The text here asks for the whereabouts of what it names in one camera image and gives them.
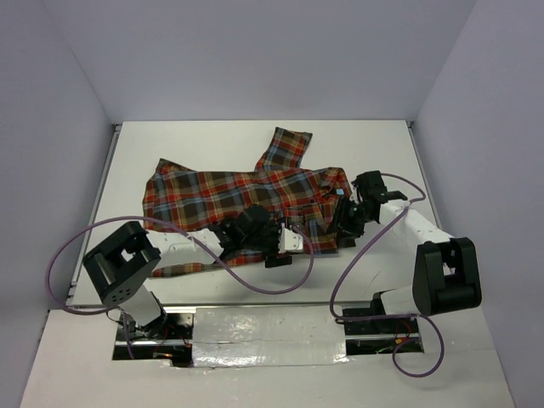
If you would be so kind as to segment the plaid long sleeve shirt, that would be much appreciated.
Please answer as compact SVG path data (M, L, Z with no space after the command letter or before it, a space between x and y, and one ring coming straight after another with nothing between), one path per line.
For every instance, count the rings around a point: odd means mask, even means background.
M306 253L353 247L354 239L328 230L338 204L352 194L348 177L340 167L302 168L311 139L278 127L251 172L196 171L161 159L144 190L143 214L193 231L257 204L300 228L310 240Z

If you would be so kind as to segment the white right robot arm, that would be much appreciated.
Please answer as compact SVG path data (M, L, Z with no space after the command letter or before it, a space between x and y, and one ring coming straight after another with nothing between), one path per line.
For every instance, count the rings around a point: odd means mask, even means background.
M467 237L456 238L435 226L413 208L427 197L421 190L408 198L398 190L388 190L386 173L365 172L352 185L356 199L343 198L337 209L332 230L351 240L359 238L368 223L382 229L354 256L335 284L329 309L335 309L337 293L354 266L388 232L393 232L415 253L412 283L399 289L376 293L367 314L334 314L339 324L370 321L378 332L389 332L399 319L428 318L465 309L482 303L479 263L474 243Z

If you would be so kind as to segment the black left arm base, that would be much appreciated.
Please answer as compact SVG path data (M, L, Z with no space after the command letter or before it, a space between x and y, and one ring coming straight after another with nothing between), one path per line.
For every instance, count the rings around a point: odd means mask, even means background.
M179 340L183 344L189 344L192 340L195 313L166 311L147 326L139 326L135 320L128 315L124 317L121 312L118 317L112 317L111 312L106 317L116 323L117 337L121 340L160 342L166 340Z

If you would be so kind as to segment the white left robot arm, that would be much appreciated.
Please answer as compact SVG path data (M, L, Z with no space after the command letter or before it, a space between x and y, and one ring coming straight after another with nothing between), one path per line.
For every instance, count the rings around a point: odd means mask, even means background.
M102 304L130 315L147 338L159 337L167 314L144 286L152 272L188 264L226 262L244 250L261 253L268 268L289 264L284 259L303 251L303 237L252 205L237 217L192 231L188 235L147 230L130 221L115 230L83 258L83 266Z

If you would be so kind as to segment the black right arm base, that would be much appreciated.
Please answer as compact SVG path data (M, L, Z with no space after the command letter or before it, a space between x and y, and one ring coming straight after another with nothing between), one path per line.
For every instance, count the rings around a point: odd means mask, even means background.
M343 320L336 322L344 327L346 335L394 335L397 338L418 333L415 319L407 317L378 318L385 315L383 292L375 293L367 307L344 308Z

